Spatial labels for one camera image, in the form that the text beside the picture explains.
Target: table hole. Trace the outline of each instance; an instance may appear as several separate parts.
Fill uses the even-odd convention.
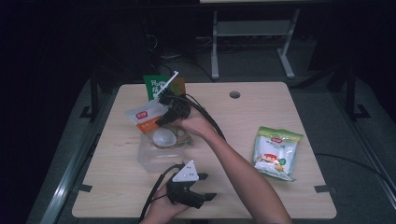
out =
[[[239,91],[231,91],[230,97],[233,99],[238,99],[239,97],[241,97],[241,93],[239,93]]]

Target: forearm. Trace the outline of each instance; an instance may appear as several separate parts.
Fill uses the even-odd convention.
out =
[[[218,157],[242,203],[257,223],[291,223],[271,184],[216,133],[203,136]]]

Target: red label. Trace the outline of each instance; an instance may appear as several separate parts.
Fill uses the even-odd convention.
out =
[[[147,111],[142,111],[142,112],[136,114],[136,118],[137,118],[137,119],[144,119],[144,118],[146,118],[147,116],[148,116],[148,112],[147,112]]]
[[[276,142],[276,143],[283,142],[282,139],[280,139],[280,138],[271,138],[271,141]]]

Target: hand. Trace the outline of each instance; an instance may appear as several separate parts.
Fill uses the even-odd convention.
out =
[[[151,203],[146,217],[140,223],[168,223],[174,216],[186,211],[189,208],[187,205],[181,203],[172,204],[168,197],[163,195],[166,195],[166,185],[157,190],[157,192],[154,194],[153,199],[158,199]]]
[[[187,132],[204,138],[207,134],[215,133],[212,124],[194,107],[191,108],[187,119],[177,119],[173,125],[182,127]]]

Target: table surface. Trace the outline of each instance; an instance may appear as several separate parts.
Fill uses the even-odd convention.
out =
[[[325,185],[325,181],[284,83],[187,83],[186,90],[217,122],[229,144],[250,162],[253,162],[254,139],[260,126],[303,134],[292,173],[296,180],[267,179],[292,218],[335,217],[330,193],[317,193],[314,189],[314,186]],[[240,98],[231,98],[231,91],[239,91]],[[75,217],[140,217],[159,174],[148,173],[137,161],[140,131],[124,111],[147,101],[145,85],[120,88],[83,181],[92,189],[79,192],[73,207]],[[191,190],[218,195],[200,209],[191,208],[178,217],[251,218],[210,147],[199,137],[194,136],[193,141],[194,146],[185,150],[185,159],[194,160],[197,171],[209,177],[195,183]]]

